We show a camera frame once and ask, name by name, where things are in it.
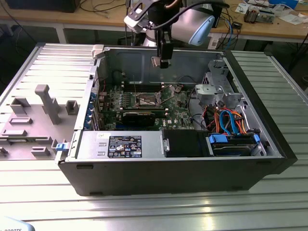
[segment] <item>motherboard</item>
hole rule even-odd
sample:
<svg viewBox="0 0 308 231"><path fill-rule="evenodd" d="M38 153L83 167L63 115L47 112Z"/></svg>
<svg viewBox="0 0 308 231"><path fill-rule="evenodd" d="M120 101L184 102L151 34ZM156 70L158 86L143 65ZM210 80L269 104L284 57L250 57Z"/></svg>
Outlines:
<svg viewBox="0 0 308 231"><path fill-rule="evenodd" d="M194 129L182 85L113 86L101 92L102 130Z"/></svg>

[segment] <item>blue clip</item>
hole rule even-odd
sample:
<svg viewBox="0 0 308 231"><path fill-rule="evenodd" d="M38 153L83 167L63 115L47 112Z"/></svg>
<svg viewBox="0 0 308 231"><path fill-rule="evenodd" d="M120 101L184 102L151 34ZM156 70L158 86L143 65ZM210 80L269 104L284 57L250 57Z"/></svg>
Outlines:
<svg viewBox="0 0 308 231"><path fill-rule="evenodd" d="M88 108L89 108L89 109L93 109L93 104L89 103L89 104L88 104Z"/></svg>
<svg viewBox="0 0 308 231"><path fill-rule="evenodd" d="M260 143L260 137L257 134L254 135L254 138L257 143Z"/></svg>
<svg viewBox="0 0 308 231"><path fill-rule="evenodd" d="M91 118L88 115L86 115L85 121L89 122L91 121Z"/></svg>
<svg viewBox="0 0 308 231"><path fill-rule="evenodd" d="M83 127L86 128L86 129L89 129L89 128L90 128L90 124L88 124L87 122L85 122L85 123L83 124Z"/></svg>
<svg viewBox="0 0 308 231"><path fill-rule="evenodd" d="M226 137L226 135L211 135L210 136L210 143L228 143L228 139Z"/></svg>
<svg viewBox="0 0 308 231"><path fill-rule="evenodd" d="M95 100L96 99L96 94L94 92L90 93L90 100Z"/></svg>
<svg viewBox="0 0 308 231"><path fill-rule="evenodd" d="M56 151L68 151L70 143L59 143L56 146Z"/></svg>

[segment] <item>warning label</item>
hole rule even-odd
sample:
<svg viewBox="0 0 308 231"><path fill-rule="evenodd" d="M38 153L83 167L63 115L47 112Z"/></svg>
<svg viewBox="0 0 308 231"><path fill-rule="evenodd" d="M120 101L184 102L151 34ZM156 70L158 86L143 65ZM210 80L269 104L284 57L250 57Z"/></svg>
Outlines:
<svg viewBox="0 0 308 231"><path fill-rule="evenodd" d="M110 136L109 158L141 158L141 136Z"/></svg>

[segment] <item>blue cable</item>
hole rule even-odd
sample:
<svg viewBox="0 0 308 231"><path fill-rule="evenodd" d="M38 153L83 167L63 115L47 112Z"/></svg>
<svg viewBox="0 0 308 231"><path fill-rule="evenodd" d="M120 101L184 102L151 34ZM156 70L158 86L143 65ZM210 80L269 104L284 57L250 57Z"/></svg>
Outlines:
<svg viewBox="0 0 308 231"><path fill-rule="evenodd" d="M232 26L231 26L231 23L229 22L229 20L228 20L228 19L225 19L225 20L228 22L229 28L230 28L230 37L229 37L228 44L227 44L227 46L226 46L226 48L225 48L225 50L226 50L226 49L228 49L228 47L230 46L231 37L232 37L232 34L233 34L233 29L232 29Z"/></svg>
<svg viewBox="0 0 308 231"><path fill-rule="evenodd" d="M238 131L238 129L237 129L237 127L236 127L236 125L235 125L235 120L234 120L234 117L233 117L232 113L229 112L229 111L226 111L226 110L222 111L222 112L220 113L220 116L219 116L219 123L220 123L221 128L222 128L229 136L231 135L231 133L225 128L225 126L223 125L223 122L222 122L223 114L225 114L225 113L228 113L229 116L230 116L231 127L232 127L233 132L234 132L235 134L240 134L239 131Z"/></svg>

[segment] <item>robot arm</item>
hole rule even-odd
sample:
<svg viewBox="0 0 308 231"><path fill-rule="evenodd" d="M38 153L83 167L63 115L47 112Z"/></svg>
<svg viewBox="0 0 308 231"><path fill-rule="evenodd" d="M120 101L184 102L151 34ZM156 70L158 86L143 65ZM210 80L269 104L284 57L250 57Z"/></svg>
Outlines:
<svg viewBox="0 0 308 231"><path fill-rule="evenodd" d="M154 66L168 68L173 53L171 38L193 45L201 45L214 23L214 16L196 9L202 4L229 5L219 0L204 0L181 8L181 0L140 0L125 17L124 22L135 33L153 30L157 56Z"/></svg>

